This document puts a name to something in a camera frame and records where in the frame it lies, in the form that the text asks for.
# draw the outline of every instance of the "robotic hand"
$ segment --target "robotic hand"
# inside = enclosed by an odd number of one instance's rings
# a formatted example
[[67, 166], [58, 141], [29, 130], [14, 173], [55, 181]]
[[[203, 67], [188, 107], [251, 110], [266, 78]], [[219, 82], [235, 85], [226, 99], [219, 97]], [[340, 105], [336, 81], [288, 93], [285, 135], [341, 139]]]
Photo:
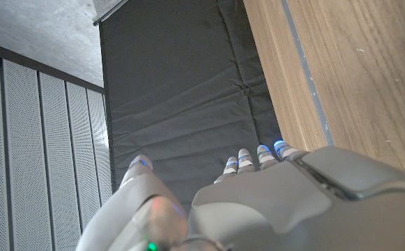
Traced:
[[405, 250], [405, 173], [363, 155], [275, 142], [230, 157], [189, 217], [137, 156], [77, 250]]

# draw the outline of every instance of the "black fabric panel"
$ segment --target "black fabric panel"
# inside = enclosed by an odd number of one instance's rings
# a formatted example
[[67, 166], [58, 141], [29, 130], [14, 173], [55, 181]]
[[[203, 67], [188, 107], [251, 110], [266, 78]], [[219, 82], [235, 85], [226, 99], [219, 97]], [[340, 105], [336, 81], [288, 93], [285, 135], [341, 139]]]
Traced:
[[281, 139], [242, 1], [129, 0], [101, 29], [117, 187], [145, 154], [189, 211], [229, 156]]

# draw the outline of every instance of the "ceiling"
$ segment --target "ceiling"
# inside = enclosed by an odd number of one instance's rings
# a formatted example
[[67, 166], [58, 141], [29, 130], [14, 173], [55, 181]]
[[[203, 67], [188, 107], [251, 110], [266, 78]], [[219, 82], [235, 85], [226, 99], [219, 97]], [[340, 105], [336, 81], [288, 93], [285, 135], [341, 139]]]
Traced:
[[0, 0], [0, 46], [103, 87], [96, 16], [92, 0]]

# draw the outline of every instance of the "wooden panel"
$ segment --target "wooden panel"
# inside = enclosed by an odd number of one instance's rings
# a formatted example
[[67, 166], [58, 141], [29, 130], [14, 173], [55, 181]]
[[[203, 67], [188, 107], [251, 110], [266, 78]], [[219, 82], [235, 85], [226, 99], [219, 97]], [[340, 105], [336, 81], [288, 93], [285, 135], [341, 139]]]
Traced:
[[405, 169], [405, 1], [288, 2], [335, 145]]
[[280, 0], [244, 0], [283, 139], [313, 150], [326, 145]]

